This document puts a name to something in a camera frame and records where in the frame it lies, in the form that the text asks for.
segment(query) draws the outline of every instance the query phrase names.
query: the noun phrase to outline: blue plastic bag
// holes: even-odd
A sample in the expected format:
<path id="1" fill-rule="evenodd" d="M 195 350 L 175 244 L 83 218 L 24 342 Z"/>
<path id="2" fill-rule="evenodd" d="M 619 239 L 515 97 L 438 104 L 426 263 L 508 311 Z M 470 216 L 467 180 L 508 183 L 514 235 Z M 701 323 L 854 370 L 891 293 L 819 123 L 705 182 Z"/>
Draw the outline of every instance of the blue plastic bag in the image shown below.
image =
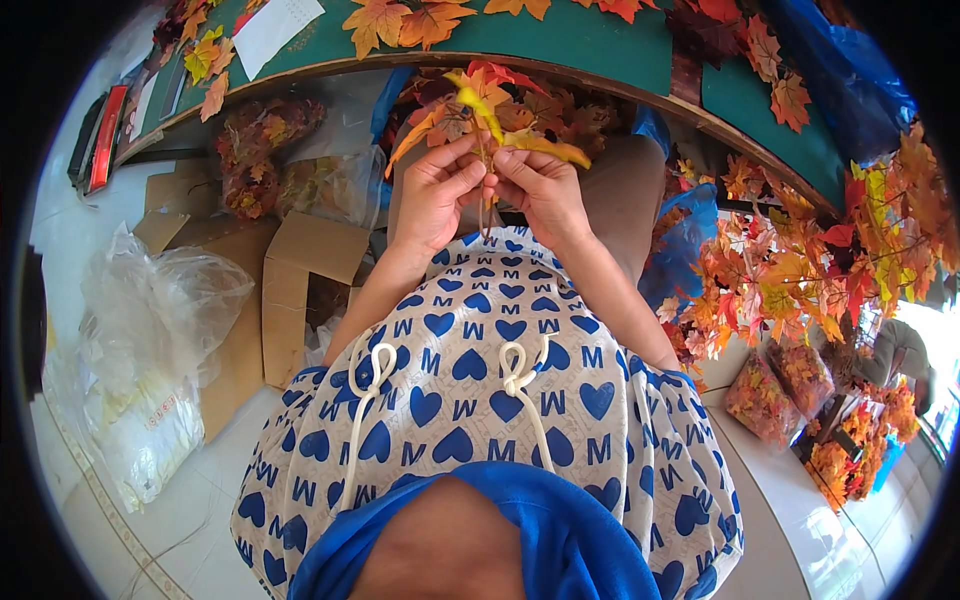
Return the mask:
<path id="1" fill-rule="evenodd" d="M 679 297 L 678 288 L 690 298 L 703 295 L 703 283 L 691 265 L 700 258 L 703 243 L 716 237 L 716 197 L 715 185 L 701 183 L 660 206 L 657 219 L 674 206 L 689 208 L 690 214 L 662 236 L 663 249 L 653 255 L 640 277 L 636 288 L 652 309 L 660 308 L 663 299 Z M 688 304 L 689 300 L 680 298 L 680 310 Z"/>
<path id="2" fill-rule="evenodd" d="M 844 157 L 866 168 L 896 150 L 917 104 L 873 39 L 831 25 L 811 0 L 763 8 Z"/>

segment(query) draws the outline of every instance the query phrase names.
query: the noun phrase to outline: leg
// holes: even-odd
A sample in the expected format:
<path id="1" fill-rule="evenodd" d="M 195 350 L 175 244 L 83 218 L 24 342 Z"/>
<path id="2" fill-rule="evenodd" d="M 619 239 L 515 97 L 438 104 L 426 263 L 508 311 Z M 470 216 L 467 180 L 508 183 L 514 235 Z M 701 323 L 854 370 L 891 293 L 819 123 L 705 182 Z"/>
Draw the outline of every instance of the leg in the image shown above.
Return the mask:
<path id="1" fill-rule="evenodd" d="M 396 142 L 394 145 L 398 145 L 400 140 L 406 137 L 411 129 L 413 128 L 410 127 L 409 123 L 404 123 L 400 131 L 396 133 Z M 394 235 L 396 235 L 396 220 L 400 216 L 400 202 L 403 198 L 403 175 L 410 165 L 423 158 L 429 151 L 430 149 L 426 145 L 426 140 L 422 140 L 419 144 L 407 151 L 407 154 L 401 156 L 400 160 L 394 164 L 394 193 L 390 198 L 390 211 L 387 214 L 388 246 L 393 243 Z M 460 226 L 457 228 L 456 237 L 462 237 L 480 229 L 478 211 L 477 203 L 468 204 L 464 207 L 464 212 L 460 216 Z M 496 209 L 493 210 L 493 225 L 495 227 L 503 225 L 503 221 L 496 213 Z"/>
<path id="2" fill-rule="evenodd" d="M 663 198 L 663 150 L 644 135 L 612 137 L 580 180 L 590 227 L 636 284 Z"/>

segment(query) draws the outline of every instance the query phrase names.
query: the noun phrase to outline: orange maple leaf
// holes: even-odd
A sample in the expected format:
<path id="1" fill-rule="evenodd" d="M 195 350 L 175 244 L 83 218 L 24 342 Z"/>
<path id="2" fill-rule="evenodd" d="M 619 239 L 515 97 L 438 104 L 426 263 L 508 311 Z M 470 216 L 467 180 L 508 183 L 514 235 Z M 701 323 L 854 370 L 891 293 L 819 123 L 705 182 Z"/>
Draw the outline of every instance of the orange maple leaf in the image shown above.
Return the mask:
<path id="1" fill-rule="evenodd" d="M 402 18 L 411 11 L 407 6 L 392 0 L 353 0 L 363 8 L 353 12 L 344 21 L 343 30 L 355 29 L 350 41 L 357 48 L 357 59 L 363 60 L 370 50 L 380 48 L 380 40 L 391 48 L 400 41 Z"/>
<path id="2" fill-rule="evenodd" d="M 204 95 L 204 103 L 200 105 L 200 121 L 206 122 L 207 119 L 220 112 L 224 105 L 224 94 L 229 87 L 229 73 L 221 73 L 220 77 L 213 80 L 210 89 Z"/>
<path id="3" fill-rule="evenodd" d="M 460 6 L 468 0 L 422 0 L 420 8 L 403 17 L 399 43 L 404 48 L 423 45 L 429 50 L 433 44 L 450 39 L 450 32 L 461 16 L 477 14 L 474 9 Z"/>
<path id="4" fill-rule="evenodd" d="M 520 14 L 523 7 L 534 18 L 542 21 L 546 10 L 550 8 L 551 0 L 490 0 L 484 7 L 484 14 L 494 14 L 495 12 L 509 12 L 513 16 Z"/>
<path id="5" fill-rule="evenodd" d="M 770 95 L 773 101 L 770 109 L 777 117 L 777 123 L 786 123 L 797 133 L 800 133 L 801 126 L 810 124 L 810 115 L 804 108 L 810 104 L 810 95 L 806 93 L 803 81 L 799 75 L 790 72 L 774 84 L 774 91 Z"/>
<path id="6" fill-rule="evenodd" d="M 777 54 L 780 43 L 773 36 L 767 35 L 767 26 L 755 14 L 750 17 L 747 25 L 747 58 L 760 78 L 772 84 L 777 80 L 777 65 L 781 58 Z"/>
<path id="7" fill-rule="evenodd" d="M 206 76 L 210 78 L 214 75 L 220 75 L 234 56 L 236 56 L 236 53 L 233 52 L 233 40 L 229 37 L 222 38 L 220 40 L 220 54 L 210 63 L 210 70 L 207 71 Z"/>

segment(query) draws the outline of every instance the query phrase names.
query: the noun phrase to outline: yellow maple leaf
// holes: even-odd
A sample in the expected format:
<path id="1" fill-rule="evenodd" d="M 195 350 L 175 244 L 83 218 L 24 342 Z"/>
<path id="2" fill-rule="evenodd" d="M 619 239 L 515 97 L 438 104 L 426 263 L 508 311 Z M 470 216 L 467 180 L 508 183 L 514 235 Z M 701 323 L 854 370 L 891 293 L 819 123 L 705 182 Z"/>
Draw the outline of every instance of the yellow maple leaf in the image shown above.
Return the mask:
<path id="1" fill-rule="evenodd" d="M 344 21 L 343 30 L 355 29 L 350 41 L 357 48 L 357 59 L 363 60 L 370 50 L 380 48 L 380 40 L 391 48 L 400 42 L 400 26 L 404 15 L 411 14 L 407 6 L 392 0 L 353 0 L 363 8 L 353 12 Z"/>
<path id="2" fill-rule="evenodd" d="M 204 95 L 204 103 L 200 106 L 200 121 L 202 123 L 220 112 L 220 108 L 224 105 L 224 94 L 227 93 L 228 87 L 229 73 L 222 73 L 210 84 L 210 89 Z"/>
<path id="3" fill-rule="evenodd" d="M 509 12 L 513 16 L 520 14 L 520 10 L 526 7 L 527 11 L 537 20 L 542 21 L 546 10 L 550 8 L 550 0 L 490 0 L 484 7 L 484 14 L 494 14 L 495 12 Z"/>
<path id="4" fill-rule="evenodd" d="M 420 8 L 403 17 L 399 44 L 411 48 L 422 44 L 423 50 L 437 42 L 450 39 L 450 32 L 462 16 L 477 14 L 474 9 L 460 6 L 468 0 L 423 0 Z"/>
<path id="5" fill-rule="evenodd" d="M 579 164 L 585 169 L 590 168 L 590 159 L 572 144 L 557 142 L 556 144 L 544 137 L 536 137 L 531 132 L 505 132 L 503 134 L 503 145 L 513 146 L 520 150 L 536 150 L 551 156 L 555 156 L 564 162 Z"/>

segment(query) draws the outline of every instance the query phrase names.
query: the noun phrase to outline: blue heart print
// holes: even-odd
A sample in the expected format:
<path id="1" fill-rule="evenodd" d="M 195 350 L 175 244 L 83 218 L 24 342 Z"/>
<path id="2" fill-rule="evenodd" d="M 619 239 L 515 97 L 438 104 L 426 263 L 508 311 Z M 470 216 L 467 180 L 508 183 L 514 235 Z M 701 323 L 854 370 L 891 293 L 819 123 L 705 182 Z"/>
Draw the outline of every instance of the blue heart print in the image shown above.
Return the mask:
<path id="1" fill-rule="evenodd" d="M 680 584 L 684 581 L 684 564 L 674 561 L 663 568 L 662 573 L 652 571 L 660 597 L 663 600 L 672 600 L 680 591 Z"/>
<path id="2" fill-rule="evenodd" d="M 326 489 L 326 506 L 328 508 L 333 508 L 336 505 L 337 500 L 340 499 L 340 496 L 344 493 L 344 480 L 334 481 Z"/>
<path id="3" fill-rule="evenodd" d="M 433 448 L 434 463 L 442 464 L 450 458 L 460 463 L 466 463 L 473 458 L 473 442 L 462 427 L 446 434 Z"/>
<path id="4" fill-rule="evenodd" d="M 596 498 L 600 504 L 603 504 L 604 508 L 613 512 L 613 507 L 620 501 L 620 487 L 620 480 L 616 477 L 611 477 L 607 480 L 607 484 L 604 485 L 603 488 L 590 484 L 586 486 L 584 490 Z"/>
<path id="5" fill-rule="evenodd" d="M 303 396 L 303 390 L 287 390 L 283 393 L 283 396 L 280 398 L 283 400 L 283 403 L 289 407 L 291 404 L 297 401 L 297 398 Z"/>
<path id="6" fill-rule="evenodd" d="M 372 336 L 370 336 L 370 340 L 367 342 L 367 352 L 373 352 L 373 347 L 380 343 L 380 340 L 383 339 L 383 334 L 386 332 L 387 332 L 387 326 L 383 325 L 382 327 L 377 329 Z"/>
<path id="7" fill-rule="evenodd" d="M 697 578 L 697 582 L 684 594 L 684 600 L 698 600 L 713 592 L 717 586 L 717 570 L 711 564 Z"/>
<path id="8" fill-rule="evenodd" d="M 294 515 L 283 526 L 283 549 L 297 548 L 301 554 L 306 552 L 306 521 L 300 515 Z"/>
<path id="9" fill-rule="evenodd" d="M 580 399 L 584 402 L 584 408 L 593 416 L 594 419 L 601 420 L 610 409 L 613 402 L 613 393 L 616 389 L 612 381 L 607 381 L 594 388 L 588 383 L 580 385 Z"/>
<path id="10" fill-rule="evenodd" d="M 706 525 L 710 522 L 710 515 L 704 510 L 704 505 L 696 497 L 685 493 L 677 503 L 677 513 L 673 517 L 674 526 L 681 536 L 689 536 L 697 525 Z"/>
<path id="11" fill-rule="evenodd" d="M 526 321 L 509 323 L 503 319 L 497 319 L 496 323 L 493 325 L 496 327 L 496 332 L 500 334 L 500 337 L 508 342 L 512 342 L 516 338 L 520 337 L 523 335 L 523 332 L 527 330 Z"/>
<path id="12" fill-rule="evenodd" d="M 445 292 L 452 292 L 464 287 L 463 281 L 451 281 L 449 279 L 437 279 L 437 285 L 444 288 Z"/>
<path id="13" fill-rule="evenodd" d="M 317 462 L 322 463 L 330 455 L 330 439 L 326 436 L 326 431 L 314 431 L 303 436 L 300 440 L 300 456 L 303 458 L 313 457 Z"/>
<path id="14" fill-rule="evenodd" d="M 433 258 L 430 259 L 435 265 L 448 265 L 450 264 L 450 251 L 444 248 L 443 250 L 437 252 Z"/>
<path id="15" fill-rule="evenodd" d="M 523 402 L 503 390 L 497 390 L 490 396 L 490 407 L 500 417 L 500 420 L 509 423 L 523 409 Z"/>
<path id="16" fill-rule="evenodd" d="M 237 514 L 241 518 L 248 518 L 256 527 L 263 527 L 263 523 L 267 520 L 267 509 L 263 503 L 263 494 L 260 492 L 247 494 L 240 501 Z"/>
<path id="17" fill-rule="evenodd" d="M 387 425 L 382 420 L 377 421 L 370 433 L 367 434 L 367 439 L 360 446 L 357 456 L 362 461 L 375 456 L 376 461 L 381 465 L 390 458 L 390 430 L 387 429 Z"/>
<path id="18" fill-rule="evenodd" d="M 438 338 L 444 335 L 453 326 L 453 313 L 443 313 L 442 315 L 423 315 L 423 324 Z"/>
<path id="19" fill-rule="evenodd" d="M 396 306 L 396 310 L 403 310 L 404 308 L 408 308 L 410 306 L 420 306 L 421 304 L 423 304 L 423 296 L 417 296 L 415 294 L 410 298 L 404 299 L 403 302 L 398 304 Z"/>
<path id="20" fill-rule="evenodd" d="M 287 569 L 283 566 L 283 557 L 275 559 L 270 550 L 266 549 L 263 551 L 263 572 L 272 586 L 279 586 L 287 581 Z"/>
<path id="21" fill-rule="evenodd" d="M 513 300 L 517 296 L 523 293 L 522 285 L 507 285 L 506 283 L 500 284 L 500 293 Z"/>
<path id="22" fill-rule="evenodd" d="M 570 322 L 577 325 L 590 335 L 596 333 L 597 329 L 600 328 L 600 323 L 594 321 L 586 315 L 573 315 L 570 317 Z"/>
<path id="23" fill-rule="evenodd" d="M 564 347 L 550 340 L 548 348 L 546 360 L 543 362 L 543 369 L 540 371 L 547 371 L 551 367 L 557 371 L 566 371 L 566 368 L 570 366 L 570 355 L 566 353 Z"/>
<path id="24" fill-rule="evenodd" d="M 467 296 L 467 299 L 464 300 L 464 304 L 470 308 L 476 308 L 482 313 L 490 312 L 490 301 L 487 300 L 487 297 L 480 292 Z"/>
<path id="25" fill-rule="evenodd" d="M 654 468 L 647 465 L 640 471 L 640 489 L 654 497 Z"/>
<path id="26" fill-rule="evenodd" d="M 560 312 L 560 306 L 557 306 L 557 303 L 552 301 L 550 298 L 537 298 L 530 304 L 530 308 L 535 311 L 538 310 L 549 310 L 550 312 Z"/>
<path id="27" fill-rule="evenodd" d="M 283 438 L 283 444 L 280 447 L 284 452 L 293 452 L 294 448 L 297 447 L 297 434 L 293 427 L 287 430 L 287 435 Z"/>
<path id="28" fill-rule="evenodd" d="M 413 415 L 417 427 L 423 427 L 433 420 L 440 412 L 444 400 L 440 394 L 431 392 L 424 394 L 420 386 L 414 386 L 410 391 L 410 414 Z"/>
<path id="29" fill-rule="evenodd" d="M 554 464 L 569 467 L 573 463 L 573 444 L 566 438 L 563 431 L 551 427 L 546 432 L 546 445 L 550 448 L 550 458 L 553 459 Z M 534 453 L 530 458 L 534 466 L 543 468 L 539 444 L 534 446 Z"/>
<path id="30" fill-rule="evenodd" d="M 477 381 L 483 381 L 487 376 L 487 363 L 477 351 L 470 348 L 464 352 L 457 362 L 453 363 L 453 378 L 457 381 L 463 381 L 467 377 L 473 377 Z"/>

